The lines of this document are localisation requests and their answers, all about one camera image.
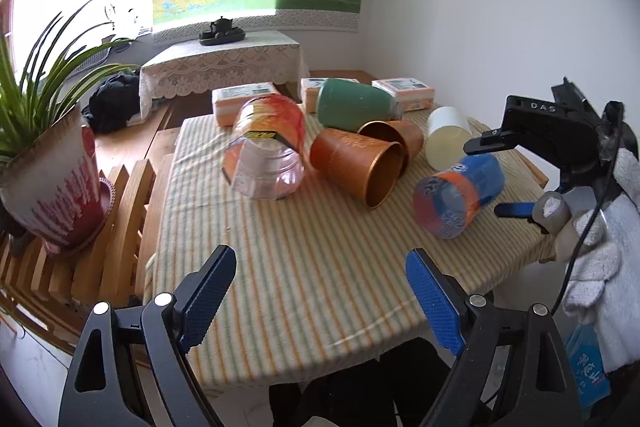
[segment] blue plastic cup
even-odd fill
[[[452,168],[416,185],[415,218],[441,239],[456,237],[503,188],[504,174],[493,155],[466,156]]]

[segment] copper cup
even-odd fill
[[[422,129],[414,122],[406,120],[369,122],[360,127],[358,134],[385,142],[398,142],[404,151],[400,176],[404,174],[409,162],[420,153],[424,146]]]
[[[311,146],[311,165],[369,208],[391,192],[402,166],[402,146],[338,129],[325,129]]]

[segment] metal screw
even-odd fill
[[[546,314],[548,314],[549,310],[546,309],[546,306],[544,304],[534,304],[533,312],[536,315],[540,315],[541,317],[544,317]]]
[[[486,299],[481,295],[471,295],[469,297],[469,304],[471,304],[475,308],[482,308],[486,305]]]
[[[154,302],[157,306],[167,306],[167,304],[171,302],[171,299],[171,293],[161,293],[159,295],[156,295]]]
[[[109,305],[106,302],[98,302],[94,306],[94,313],[96,315],[102,315],[103,313],[106,313],[107,311],[109,311]]]

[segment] wooden chair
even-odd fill
[[[144,265],[155,251],[171,158],[157,176],[147,159],[111,169],[114,208],[96,239],[80,253],[59,259],[35,239],[23,256],[0,255],[0,305],[17,322],[72,354],[94,304],[125,307],[142,299]],[[143,259],[140,259],[144,245]]]

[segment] white cup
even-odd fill
[[[427,121],[424,154],[438,172],[446,171],[465,156],[463,147],[471,138],[466,117],[454,107],[433,111]]]

